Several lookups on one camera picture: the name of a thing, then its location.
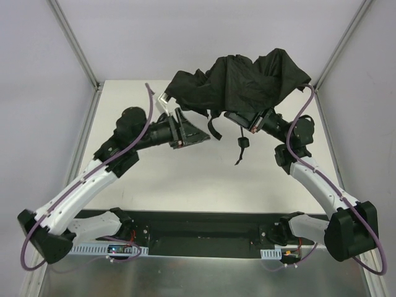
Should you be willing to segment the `black folding umbrella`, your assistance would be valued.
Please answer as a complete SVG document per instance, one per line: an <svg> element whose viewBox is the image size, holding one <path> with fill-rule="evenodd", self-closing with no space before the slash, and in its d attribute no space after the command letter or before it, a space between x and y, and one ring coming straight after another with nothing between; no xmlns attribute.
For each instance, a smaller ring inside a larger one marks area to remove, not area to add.
<svg viewBox="0 0 396 297"><path fill-rule="evenodd" d="M208 129L222 135L212 121L225 112L260 113L275 110L292 91L304 90L311 77L284 49L276 48L255 61L243 55L219 57L206 72L178 71L165 89L182 110L209 118Z"/></svg>

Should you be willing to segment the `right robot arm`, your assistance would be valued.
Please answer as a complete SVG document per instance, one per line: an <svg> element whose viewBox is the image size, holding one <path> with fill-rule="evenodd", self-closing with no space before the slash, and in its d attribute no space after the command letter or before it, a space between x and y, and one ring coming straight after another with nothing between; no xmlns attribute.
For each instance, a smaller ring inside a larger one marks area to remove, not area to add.
<svg viewBox="0 0 396 297"><path fill-rule="evenodd" d="M321 220L303 212L285 215L267 232L268 241L286 246L297 238L305 238L323 244L339 262L376 248L375 206L358 201L334 185L306 148L313 142L312 117L302 115L293 124L272 108L260 113L227 111L224 116L251 133L264 131L280 140L275 148L277 165L308 190L327 216Z"/></svg>

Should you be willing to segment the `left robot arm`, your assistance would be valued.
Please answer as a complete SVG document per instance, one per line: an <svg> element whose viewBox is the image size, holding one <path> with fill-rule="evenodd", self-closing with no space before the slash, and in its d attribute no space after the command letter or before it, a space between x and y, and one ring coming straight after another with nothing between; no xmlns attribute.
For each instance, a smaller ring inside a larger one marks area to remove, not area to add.
<svg viewBox="0 0 396 297"><path fill-rule="evenodd" d="M54 199L36 211L23 210L17 219L28 241L47 264L63 259L80 243L112 237L129 241L134 224L118 207L101 215L78 219L77 214L102 190L139 161L138 152L169 144L180 149L210 136L190 123L177 108L175 116L151 123L139 107L123 111L113 135L94 153L83 172Z"/></svg>

